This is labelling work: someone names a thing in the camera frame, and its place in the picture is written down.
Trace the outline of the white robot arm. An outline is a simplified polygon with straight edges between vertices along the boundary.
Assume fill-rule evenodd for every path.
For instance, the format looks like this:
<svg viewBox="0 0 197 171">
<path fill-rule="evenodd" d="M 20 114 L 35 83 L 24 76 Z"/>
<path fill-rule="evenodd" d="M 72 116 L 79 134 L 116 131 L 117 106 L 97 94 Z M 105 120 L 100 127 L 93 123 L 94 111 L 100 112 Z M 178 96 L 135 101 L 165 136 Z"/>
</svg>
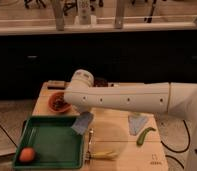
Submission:
<svg viewBox="0 0 197 171">
<path fill-rule="evenodd" d="M 64 99 L 79 110 L 91 107 L 169 114 L 192 123 L 192 140 L 185 171 L 197 171 L 197 83 L 152 83 L 94 87 L 93 75 L 76 70 Z"/>
</svg>

